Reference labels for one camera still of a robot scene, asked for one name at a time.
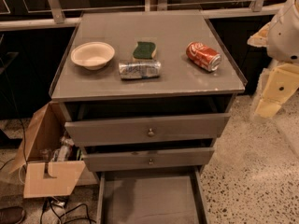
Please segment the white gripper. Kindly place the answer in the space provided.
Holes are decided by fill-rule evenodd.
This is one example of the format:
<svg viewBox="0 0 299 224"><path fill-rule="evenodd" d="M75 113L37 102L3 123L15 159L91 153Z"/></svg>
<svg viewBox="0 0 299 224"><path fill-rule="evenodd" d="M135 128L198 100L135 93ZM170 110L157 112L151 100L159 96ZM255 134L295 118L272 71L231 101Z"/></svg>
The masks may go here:
<svg viewBox="0 0 299 224"><path fill-rule="evenodd" d="M273 68L255 109L262 118L272 118L299 89L299 66L284 63Z"/></svg>

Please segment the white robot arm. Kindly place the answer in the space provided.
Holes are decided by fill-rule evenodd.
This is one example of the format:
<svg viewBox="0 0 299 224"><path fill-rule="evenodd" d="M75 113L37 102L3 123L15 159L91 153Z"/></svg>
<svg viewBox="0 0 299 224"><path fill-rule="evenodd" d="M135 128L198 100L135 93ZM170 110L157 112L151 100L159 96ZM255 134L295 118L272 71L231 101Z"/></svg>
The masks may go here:
<svg viewBox="0 0 299 224"><path fill-rule="evenodd" d="M278 13L248 39L253 47L265 47L278 62L269 77L254 113L272 118L299 89L299 0L287 0Z"/></svg>

